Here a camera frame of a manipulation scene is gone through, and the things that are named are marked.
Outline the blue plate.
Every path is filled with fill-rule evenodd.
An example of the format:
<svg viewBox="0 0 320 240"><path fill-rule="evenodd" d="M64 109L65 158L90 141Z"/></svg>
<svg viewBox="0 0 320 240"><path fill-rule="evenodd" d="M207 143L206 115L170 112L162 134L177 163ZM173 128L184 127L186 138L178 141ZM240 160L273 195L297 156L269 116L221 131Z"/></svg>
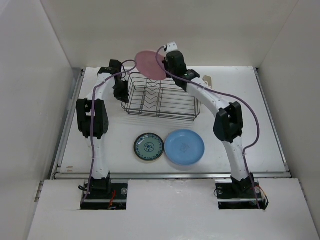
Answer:
<svg viewBox="0 0 320 240"><path fill-rule="evenodd" d="M171 132L164 142L168 159L179 166L192 166L205 154L205 143L201 136L189 129Z"/></svg>

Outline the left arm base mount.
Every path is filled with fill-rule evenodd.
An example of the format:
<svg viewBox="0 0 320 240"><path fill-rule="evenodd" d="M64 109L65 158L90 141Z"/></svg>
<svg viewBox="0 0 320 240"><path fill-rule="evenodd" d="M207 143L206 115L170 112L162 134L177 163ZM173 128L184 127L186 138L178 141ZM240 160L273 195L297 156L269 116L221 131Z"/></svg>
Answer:
<svg viewBox="0 0 320 240"><path fill-rule="evenodd" d="M128 183L112 183L109 190L91 190L85 200L80 202L81 210L126 210Z"/></svg>

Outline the wire dish rack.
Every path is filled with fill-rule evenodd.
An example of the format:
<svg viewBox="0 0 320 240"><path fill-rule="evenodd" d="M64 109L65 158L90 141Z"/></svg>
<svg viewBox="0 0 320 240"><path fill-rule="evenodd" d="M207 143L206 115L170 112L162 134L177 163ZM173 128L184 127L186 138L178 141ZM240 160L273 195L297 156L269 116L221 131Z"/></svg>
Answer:
<svg viewBox="0 0 320 240"><path fill-rule="evenodd" d="M194 121L201 102L176 86L172 79L156 81L139 72L128 75L129 100L122 109L129 115Z"/></svg>

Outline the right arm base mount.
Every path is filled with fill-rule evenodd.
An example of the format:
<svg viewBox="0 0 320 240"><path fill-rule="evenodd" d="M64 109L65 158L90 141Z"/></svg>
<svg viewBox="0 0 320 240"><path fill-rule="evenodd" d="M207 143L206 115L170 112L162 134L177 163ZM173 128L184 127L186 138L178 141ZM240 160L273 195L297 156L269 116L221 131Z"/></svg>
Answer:
<svg viewBox="0 0 320 240"><path fill-rule="evenodd" d="M236 192L233 186L232 182L215 182L213 193L220 210L266 210L269 206L269 199L258 182L254 183L255 188L250 184L244 192Z"/></svg>

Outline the pink plate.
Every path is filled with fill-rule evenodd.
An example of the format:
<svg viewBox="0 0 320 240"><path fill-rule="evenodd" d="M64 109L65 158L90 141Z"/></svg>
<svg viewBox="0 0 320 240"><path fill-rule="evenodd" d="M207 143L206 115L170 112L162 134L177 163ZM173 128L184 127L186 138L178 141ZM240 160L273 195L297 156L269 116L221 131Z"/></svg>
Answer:
<svg viewBox="0 0 320 240"><path fill-rule="evenodd" d="M164 68L165 57L163 55L152 50L144 50L137 53L134 60L136 69L146 78L154 81L163 81L167 78L161 68Z"/></svg>

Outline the teal patterned plate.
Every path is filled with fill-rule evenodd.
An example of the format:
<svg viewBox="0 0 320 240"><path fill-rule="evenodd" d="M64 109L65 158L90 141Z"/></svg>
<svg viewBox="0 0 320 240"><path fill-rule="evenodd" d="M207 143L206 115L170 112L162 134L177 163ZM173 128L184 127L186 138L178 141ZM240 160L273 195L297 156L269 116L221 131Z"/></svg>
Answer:
<svg viewBox="0 0 320 240"><path fill-rule="evenodd" d="M155 133L141 134L133 144L136 156L145 162L152 162L162 156L165 151L163 139Z"/></svg>

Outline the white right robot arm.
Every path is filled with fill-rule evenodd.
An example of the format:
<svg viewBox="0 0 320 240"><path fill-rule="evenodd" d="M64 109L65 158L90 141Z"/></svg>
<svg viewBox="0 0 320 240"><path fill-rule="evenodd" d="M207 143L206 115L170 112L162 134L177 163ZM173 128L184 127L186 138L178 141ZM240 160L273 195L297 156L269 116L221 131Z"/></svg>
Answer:
<svg viewBox="0 0 320 240"><path fill-rule="evenodd" d="M179 50L165 50L162 61L166 75L187 94L195 97L214 116L213 133L223 143L230 163L232 193L243 197L250 191L250 185L245 181L250 175L243 160L243 115L241 105L227 102L210 92L208 85L193 69L187 69L184 56Z"/></svg>

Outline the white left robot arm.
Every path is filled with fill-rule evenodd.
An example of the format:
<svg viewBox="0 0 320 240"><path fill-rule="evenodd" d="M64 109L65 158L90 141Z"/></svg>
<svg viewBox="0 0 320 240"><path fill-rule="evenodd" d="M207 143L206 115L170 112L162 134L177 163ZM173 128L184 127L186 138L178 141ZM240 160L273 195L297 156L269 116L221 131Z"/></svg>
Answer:
<svg viewBox="0 0 320 240"><path fill-rule="evenodd" d="M92 91L85 98L76 101L78 130L88 140L92 150L90 177L84 190L103 199L112 192L110 170L104 150L105 136L109 130L106 102L110 93L113 93L113 97L118 101L129 102L129 82L122 79L123 74L123 63L110 60L108 67L101 67L98 71L97 82Z"/></svg>

